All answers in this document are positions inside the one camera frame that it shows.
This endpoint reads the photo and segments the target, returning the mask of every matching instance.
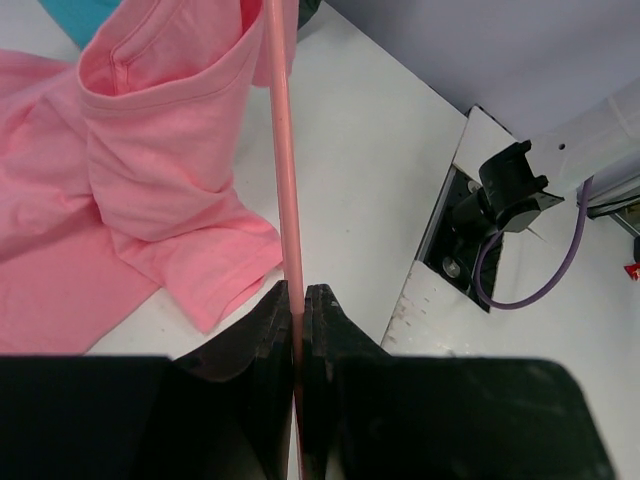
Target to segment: stitched seam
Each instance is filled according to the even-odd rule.
[[[135,60],[140,58],[147,50],[149,50],[151,45],[153,45],[153,43],[158,39],[158,37],[167,29],[169,23],[176,17],[176,15],[180,11],[184,3],[185,3],[185,0],[181,0],[180,3],[176,5],[173,13],[171,13],[171,15],[165,20],[164,24],[158,29],[156,34],[151,39],[149,39],[147,44],[144,47],[142,47],[142,50],[140,50],[136,55],[134,55],[129,60],[126,60],[125,62],[122,62],[122,63],[128,67],[131,63],[133,63]]]
[[[140,21],[140,23],[138,23],[138,25],[136,25],[136,28],[134,28],[131,32],[129,32],[129,34],[127,34],[122,40],[120,40],[109,52],[109,64],[111,67],[111,79],[113,82],[113,91],[114,93],[117,95],[118,93],[120,93],[120,89],[118,88],[118,82],[117,82],[117,69],[116,69],[116,60],[114,58],[114,55],[116,54],[116,52],[118,51],[118,49],[120,47],[122,47],[126,42],[131,40],[131,37],[133,37],[136,33],[138,33],[138,31],[147,23],[149,22],[149,19],[151,18],[151,15],[153,14],[153,12],[158,8],[158,6],[160,5],[160,0],[155,0],[153,6],[149,9],[149,11],[147,12],[147,14],[144,16],[144,18]]]
[[[214,90],[212,92],[207,92],[207,93],[204,93],[204,94],[201,94],[201,95],[195,95],[195,96],[188,97],[188,98],[181,98],[179,100],[173,100],[171,102],[154,103],[153,105],[148,105],[148,106],[144,106],[144,107],[136,107],[136,108],[99,107],[99,106],[87,103],[86,101],[84,101],[84,104],[87,107],[89,107],[89,108],[91,108],[93,110],[104,111],[104,112],[137,112],[137,111],[142,111],[142,110],[151,110],[151,109],[158,108],[158,107],[165,107],[165,106],[168,106],[168,105],[179,105],[179,104],[183,104],[183,103],[189,103],[189,102],[192,102],[194,100],[200,100],[200,99],[203,99],[203,98],[208,98],[208,97],[212,97],[212,96],[215,96],[215,95],[220,95],[220,94],[224,93],[225,90],[229,89],[235,83],[235,81],[240,77],[240,75],[243,73],[244,67],[247,64],[247,62],[249,61],[250,57],[251,57],[251,55],[247,55],[247,58],[242,63],[242,66],[240,67],[238,73],[229,81],[229,83],[227,83],[223,87],[220,87],[218,90]]]

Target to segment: purple cable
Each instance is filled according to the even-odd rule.
[[[482,264],[484,263],[484,259],[487,256],[487,253],[493,248],[496,242],[502,237],[503,232],[496,233],[491,239],[486,243],[482,250],[480,251],[480,256],[478,257],[478,263],[476,265],[475,272],[473,274],[473,282],[475,283],[476,291],[478,292],[478,296],[480,299],[485,302],[487,305],[498,308],[500,310],[518,310],[520,308],[528,307],[532,303],[537,302],[542,297],[544,297],[547,293],[549,293],[553,287],[555,287],[564,274],[567,273],[573,259],[578,252],[578,247],[580,246],[580,241],[582,240],[582,234],[584,232],[584,223],[587,218],[587,206],[589,203],[589,192],[591,191],[591,184],[593,183],[593,177],[589,178],[584,182],[582,187],[582,194],[580,195],[580,209],[578,211],[578,221],[576,223],[576,231],[573,234],[573,240],[571,240],[571,246],[569,247],[569,251],[567,252],[567,256],[562,261],[560,268],[555,273],[551,280],[547,282],[547,284],[538,290],[536,293],[531,295],[530,297],[525,298],[524,300],[520,300],[519,302],[514,303],[500,303],[491,299],[482,289],[482,283],[480,282],[480,272],[482,272]]]

